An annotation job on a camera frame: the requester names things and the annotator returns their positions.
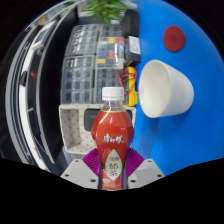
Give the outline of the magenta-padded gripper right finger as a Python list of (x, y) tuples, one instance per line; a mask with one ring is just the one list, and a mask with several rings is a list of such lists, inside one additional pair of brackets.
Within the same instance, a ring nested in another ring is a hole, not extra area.
[(124, 177), (126, 189), (140, 188), (163, 177), (163, 172), (153, 159), (144, 159), (132, 148), (128, 150)]

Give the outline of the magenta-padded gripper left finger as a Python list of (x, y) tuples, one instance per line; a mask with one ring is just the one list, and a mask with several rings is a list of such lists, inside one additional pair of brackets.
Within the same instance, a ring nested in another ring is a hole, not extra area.
[(96, 149), (82, 159), (74, 159), (61, 177), (78, 186), (98, 189), (100, 184), (100, 159)]

